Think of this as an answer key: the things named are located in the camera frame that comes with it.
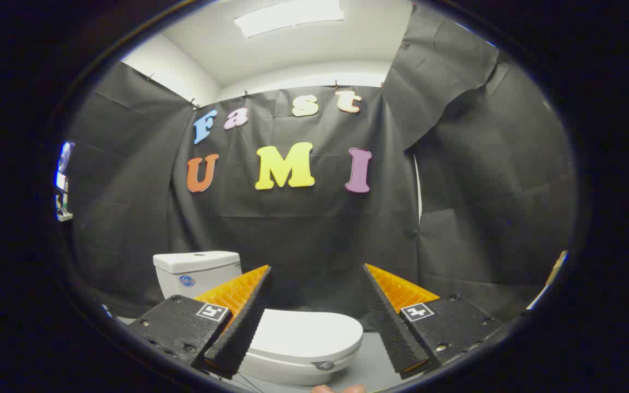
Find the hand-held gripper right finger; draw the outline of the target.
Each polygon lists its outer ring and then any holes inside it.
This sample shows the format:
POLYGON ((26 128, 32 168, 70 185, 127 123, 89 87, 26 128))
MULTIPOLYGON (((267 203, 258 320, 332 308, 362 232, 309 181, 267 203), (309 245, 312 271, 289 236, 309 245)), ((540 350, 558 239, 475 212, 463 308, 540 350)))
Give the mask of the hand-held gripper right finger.
POLYGON ((461 358, 502 325, 459 294, 438 296, 372 264, 362 271, 370 318, 402 379, 461 358))

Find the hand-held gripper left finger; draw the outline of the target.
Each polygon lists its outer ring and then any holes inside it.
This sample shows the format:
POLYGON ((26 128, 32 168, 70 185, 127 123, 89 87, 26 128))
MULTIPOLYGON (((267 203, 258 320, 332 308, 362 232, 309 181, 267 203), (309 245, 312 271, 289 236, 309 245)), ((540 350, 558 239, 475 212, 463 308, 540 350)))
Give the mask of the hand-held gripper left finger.
POLYGON ((128 328, 185 366, 232 379, 251 346, 271 288, 261 266, 197 297, 174 294, 128 328))

